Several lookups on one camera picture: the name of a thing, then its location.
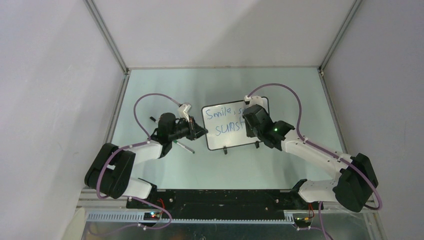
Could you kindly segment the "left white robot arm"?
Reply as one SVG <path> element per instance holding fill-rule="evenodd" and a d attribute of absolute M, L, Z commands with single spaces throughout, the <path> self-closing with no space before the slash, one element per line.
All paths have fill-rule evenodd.
<path fill-rule="evenodd" d="M 158 194 L 152 191 L 154 185 L 133 177 L 133 168 L 165 157 L 176 140 L 195 141 L 207 133 L 208 130 L 197 124 L 192 116 L 176 118 L 173 113 L 164 113 L 149 140 L 123 147 L 105 143 L 88 169 L 84 183 L 95 189 L 100 199 L 138 198 L 145 208 L 153 208 L 158 202 Z"/>

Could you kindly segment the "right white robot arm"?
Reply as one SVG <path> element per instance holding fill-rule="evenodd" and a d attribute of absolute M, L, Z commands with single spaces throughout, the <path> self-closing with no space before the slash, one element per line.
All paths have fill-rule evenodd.
<path fill-rule="evenodd" d="M 313 202 L 338 202 L 352 212 L 360 212 L 378 186 L 370 159 L 359 153 L 352 156 L 331 151 L 298 134 L 298 130 L 282 120 L 272 121 L 260 105 L 248 107 L 242 114 L 246 135 L 256 137 L 267 147 L 277 149 L 314 164 L 324 170 L 330 180 L 300 180 L 291 194 L 291 204 L 304 209 Z"/>

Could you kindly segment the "small black framed whiteboard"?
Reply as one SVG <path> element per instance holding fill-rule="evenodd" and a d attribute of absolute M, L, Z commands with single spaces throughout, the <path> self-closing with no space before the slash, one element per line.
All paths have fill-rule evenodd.
<path fill-rule="evenodd" d="M 223 147 L 261 142 L 257 137 L 247 137 L 245 121 L 242 117 L 247 108 L 243 100 L 207 105 L 201 109 L 206 134 L 206 145 L 210 151 L 223 150 Z"/>

